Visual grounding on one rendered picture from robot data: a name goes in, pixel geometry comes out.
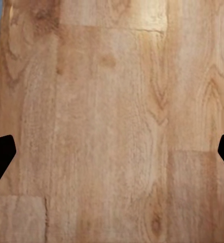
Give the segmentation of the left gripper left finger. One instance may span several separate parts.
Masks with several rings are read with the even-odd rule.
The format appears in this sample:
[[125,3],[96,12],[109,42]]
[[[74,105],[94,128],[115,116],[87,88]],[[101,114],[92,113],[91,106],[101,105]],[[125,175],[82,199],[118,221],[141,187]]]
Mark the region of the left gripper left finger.
[[16,154],[14,138],[11,135],[0,137],[0,179]]

